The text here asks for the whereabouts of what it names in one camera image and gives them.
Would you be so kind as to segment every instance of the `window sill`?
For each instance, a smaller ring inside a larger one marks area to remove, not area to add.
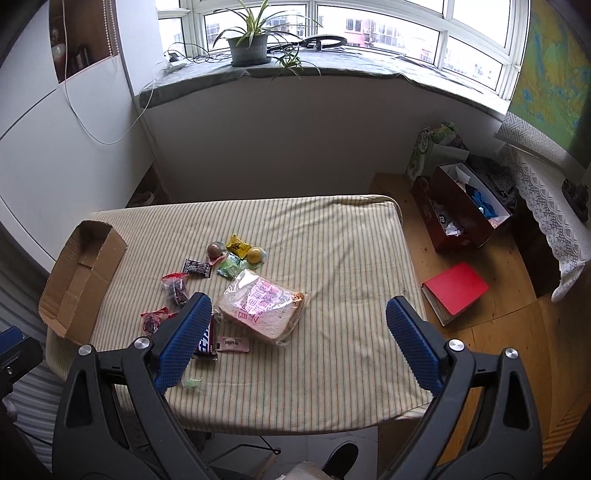
[[[374,79],[406,78],[417,87],[455,98],[498,120],[502,120],[509,108],[509,102],[476,82],[452,72],[442,72],[418,60],[403,56],[392,56],[368,51],[362,48],[342,47],[340,49],[316,52],[301,50],[302,62],[317,66],[322,76],[350,76]],[[190,93],[238,80],[242,76],[270,78],[280,67],[276,62],[255,67],[232,67],[230,60],[189,64],[172,72],[154,83],[154,92],[149,108],[182,98]],[[302,76],[318,76],[318,71],[304,63]],[[139,104],[145,108],[150,99],[152,86],[148,85],[139,94]]]

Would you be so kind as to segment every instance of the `metal screw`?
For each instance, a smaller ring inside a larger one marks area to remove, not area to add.
[[[91,347],[90,345],[88,345],[88,343],[87,343],[87,344],[85,344],[85,345],[82,345],[82,346],[81,346],[81,347],[78,349],[78,355],[81,355],[81,356],[86,356],[86,355],[88,355],[88,354],[89,354],[91,351],[92,351],[92,347]]]
[[[514,348],[505,348],[505,355],[511,359],[515,359],[519,356],[519,353]]]
[[[457,338],[449,340],[447,344],[449,345],[449,348],[451,348],[455,352],[461,352],[462,350],[464,350],[464,342],[458,340]]]
[[[143,350],[144,348],[147,348],[148,345],[150,345],[150,339],[146,337],[139,337],[134,342],[134,347],[136,347],[138,350]]]

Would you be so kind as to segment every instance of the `cardboard box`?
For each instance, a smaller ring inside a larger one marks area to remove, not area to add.
[[[421,216],[423,217],[423,221],[425,222],[427,232],[429,233],[435,251],[464,250],[475,247],[467,233],[463,233],[459,236],[446,235],[445,229],[439,222],[437,213],[429,198],[428,181],[426,178],[417,177],[413,183],[411,194],[413,195],[415,202],[417,202],[418,209],[421,212]]]
[[[88,343],[100,304],[127,244],[108,223],[85,220],[61,250],[39,301],[43,322],[60,337]]]
[[[483,200],[493,207],[498,216],[492,222],[485,217],[470,196],[456,183],[458,170],[460,174],[463,173],[470,177],[467,185],[478,190]],[[481,182],[470,167],[463,163],[437,166],[429,180],[428,193],[432,200],[442,204],[457,220],[476,247],[484,245],[495,229],[511,217],[511,214],[496,196]]]

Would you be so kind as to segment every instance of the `egg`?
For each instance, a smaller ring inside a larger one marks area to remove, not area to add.
[[[262,262],[263,257],[265,256],[265,252],[261,247],[252,247],[246,253],[246,261],[251,265],[256,265],[257,263]]]

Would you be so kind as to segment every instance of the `spider plant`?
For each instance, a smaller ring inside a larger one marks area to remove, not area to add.
[[[299,78],[300,74],[304,71],[302,63],[309,63],[318,71],[318,75],[321,74],[320,69],[316,65],[306,60],[302,61],[299,54],[299,45],[289,46],[283,49],[283,55],[281,57],[277,57],[277,63],[279,63],[283,68],[271,80],[276,79],[279,75],[286,71],[293,73],[296,77]]]
[[[255,15],[254,12],[252,11],[253,9],[250,7],[247,7],[244,2],[242,0],[238,0],[238,2],[240,3],[240,5],[242,6],[242,8],[245,10],[245,12],[241,12],[238,10],[232,10],[230,8],[220,8],[218,10],[216,10],[215,12],[232,12],[235,15],[238,15],[245,23],[244,27],[230,27],[230,28],[226,28],[225,30],[222,30],[216,37],[216,39],[213,42],[213,45],[215,46],[215,44],[217,43],[218,40],[220,40],[227,32],[235,32],[240,34],[240,37],[238,39],[238,41],[236,42],[236,45],[240,45],[244,40],[248,39],[248,46],[250,47],[252,45],[252,39],[253,37],[256,37],[258,35],[271,35],[274,38],[276,38],[280,43],[281,42],[285,42],[285,39],[283,38],[283,35],[290,35],[292,37],[297,38],[298,40],[301,40],[301,38],[293,33],[290,32],[285,32],[283,30],[281,30],[281,27],[296,27],[297,25],[295,24],[290,24],[290,23],[282,23],[280,25],[268,25],[268,23],[275,17],[280,17],[282,15],[285,14],[293,14],[293,11],[290,10],[283,10],[281,12],[277,12],[268,16],[264,15],[265,10],[269,7],[269,0],[264,0],[264,2],[261,5],[261,9],[259,10],[258,15]],[[300,15],[300,14],[296,14],[299,18],[304,18],[305,20],[310,20],[313,23],[318,24],[318,22],[316,20],[313,20],[312,18],[306,17],[304,15]]]

